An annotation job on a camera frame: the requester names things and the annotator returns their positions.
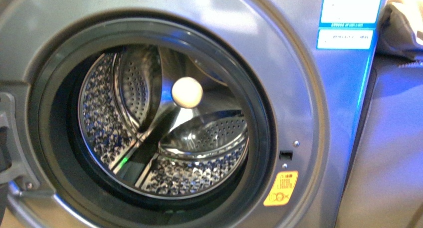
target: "door lock slot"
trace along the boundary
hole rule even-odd
[[[294,152],[292,151],[279,151],[279,160],[291,161],[293,155],[294,155]]]

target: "washing machine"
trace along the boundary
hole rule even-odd
[[[0,0],[27,227],[333,227],[385,0]]]

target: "blue sticker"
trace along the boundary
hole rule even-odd
[[[381,0],[323,0],[318,49],[371,49]]]

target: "yellow warning label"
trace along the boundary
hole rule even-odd
[[[279,172],[263,205],[265,207],[286,205],[294,191],[297,179],[298,171]]]

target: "small screw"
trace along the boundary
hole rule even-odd
[[[34,188],[34,185],[31,182],[25,183],[25,186],[27,190],[31,190],[32,188]]]

